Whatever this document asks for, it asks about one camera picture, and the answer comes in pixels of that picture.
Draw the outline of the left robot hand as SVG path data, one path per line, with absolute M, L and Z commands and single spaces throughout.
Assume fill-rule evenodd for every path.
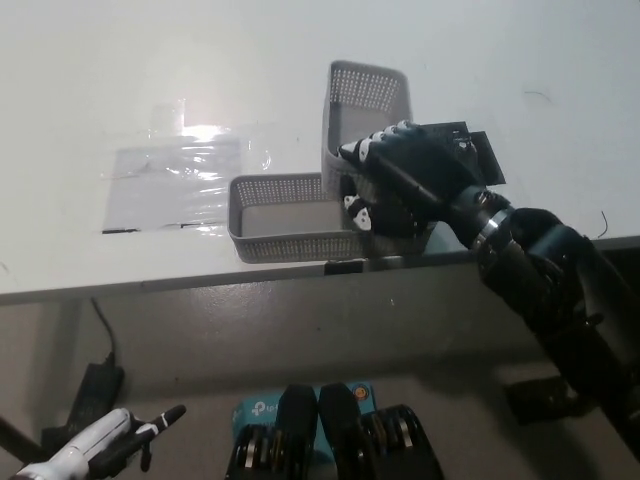
M 13 475 L 15 479 L 69 480 L 114 479 L 134 458 L 140 469 L 150 470 L 151 443 L 186 413 L 176 405 L 158 417 L 144 421 L 126 408 L 104 415 L 69 440 L 50 459 L 30 463 Z

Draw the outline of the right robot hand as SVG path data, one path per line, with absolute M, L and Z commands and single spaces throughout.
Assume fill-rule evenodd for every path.
M 471 247 L 481 229 L 469 189 L 483 189 L 476 175 L 423 127 L 402 121 L 338 147 L 337 156 L 399 200 L 367 201 L 353 180 L 341 181 L 345 212 L 361 231 L 390 238 L 413 238 L 435 221 L 447 224 L 459 242 Z

